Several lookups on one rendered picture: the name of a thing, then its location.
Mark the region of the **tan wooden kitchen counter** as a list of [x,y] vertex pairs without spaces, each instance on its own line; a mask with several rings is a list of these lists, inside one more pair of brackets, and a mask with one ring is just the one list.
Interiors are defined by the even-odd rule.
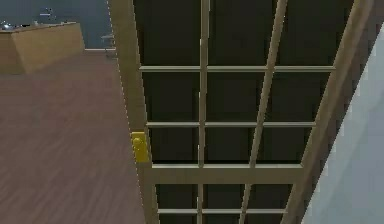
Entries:
[[0,75],[25,74],[85,49],[76,22],[43,24],[0,31]]

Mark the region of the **tan glass-paned room door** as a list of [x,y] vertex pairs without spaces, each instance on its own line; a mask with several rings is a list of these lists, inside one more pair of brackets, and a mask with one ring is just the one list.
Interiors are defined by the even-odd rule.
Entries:
[[145,224],[304,224],[384,0],[108,0]]

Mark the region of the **grey stool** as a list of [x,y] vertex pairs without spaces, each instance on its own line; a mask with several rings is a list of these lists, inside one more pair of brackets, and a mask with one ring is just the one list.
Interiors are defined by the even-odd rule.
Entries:
[[108,58],[115,58],[116,47],[115,47],[114,36],[112,34],[104,35],[101,37],[101,40],[104,44],[104,51],[106,53],[106,56]]

